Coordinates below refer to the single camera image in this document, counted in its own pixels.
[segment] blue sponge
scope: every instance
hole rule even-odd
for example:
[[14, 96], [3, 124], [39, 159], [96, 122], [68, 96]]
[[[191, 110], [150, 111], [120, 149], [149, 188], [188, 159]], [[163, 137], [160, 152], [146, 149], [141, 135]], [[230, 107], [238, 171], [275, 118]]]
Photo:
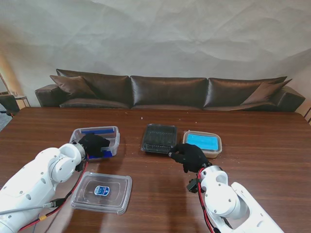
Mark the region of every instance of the blue sponge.
[[202, 150], [218, 150], [218, 139], [214, 136], [188, 134], [186, 143], [196, 145]]

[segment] sofa armrest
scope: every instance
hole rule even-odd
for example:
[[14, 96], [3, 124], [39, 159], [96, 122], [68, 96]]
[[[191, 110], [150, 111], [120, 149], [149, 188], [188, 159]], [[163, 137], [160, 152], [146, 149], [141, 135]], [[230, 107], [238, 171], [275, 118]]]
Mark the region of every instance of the sofa armrest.
[[67, 95], [58, 85], [51, 84], [44, 86], [35, 91], [41, 107], [59, 107], [59, 105], [67, 100]]
[[7, 115], [15, 115], [19, 112], [19, 106], [16, 102], [16, 99], [13, 95], [0, 95], [0, 104], [6, 109]]
[[294, 112], [305, 99], [291, 87], [285, 86], [271, 98], [271, 101], [281, 112]]

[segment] leather sofa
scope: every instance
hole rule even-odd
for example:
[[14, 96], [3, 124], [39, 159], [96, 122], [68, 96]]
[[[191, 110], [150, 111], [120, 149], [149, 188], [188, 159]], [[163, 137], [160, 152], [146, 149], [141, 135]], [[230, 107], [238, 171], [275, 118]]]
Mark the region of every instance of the leather sofa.
[[285, 86], [267, 101], [242, 104], [263, 82], [281, 83], [286, 77], [247, 81], [56, 71], [59, 76], [82, 76], [97, 99], [68, 99], [58, 85], [51, 84], [35, 91], [42, 107], [294, 112], [305, 99]]

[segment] black glove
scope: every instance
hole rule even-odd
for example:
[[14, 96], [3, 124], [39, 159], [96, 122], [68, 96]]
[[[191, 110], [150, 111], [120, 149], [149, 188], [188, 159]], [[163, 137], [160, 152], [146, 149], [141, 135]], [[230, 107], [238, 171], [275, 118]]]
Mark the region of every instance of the black glove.
[[198, 172], [204, 164], [206, 166], [211, 165], [199, 147], [188, 143], [177, 144], [170, 150], [169, 156], [183, 165], [185, 173], [188, 171]]
[[110, 141], [94, 133], [88, 133], [80, 139], [79, 143], [89, 156], [100, 158], [103, 156], [101, 148], [109, 147]]

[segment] container lid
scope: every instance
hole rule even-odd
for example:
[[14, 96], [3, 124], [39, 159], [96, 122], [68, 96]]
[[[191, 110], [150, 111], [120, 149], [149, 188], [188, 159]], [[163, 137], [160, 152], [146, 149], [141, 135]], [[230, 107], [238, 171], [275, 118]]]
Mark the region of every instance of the container lid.
[[74, 191], [70, 205], [74, 209], [122, 215], [132, 189], [129, 176], [86, 172]]
[[173, 125], [149, 124], [141, 144], [146, 152], [165, 153], [177, 143], [177, 127]]
[[183, 143], [198, 146], [203, 153], [220, 153], [222, 142], [218, 135], [199, 131], [187, 131], [184, 134]]

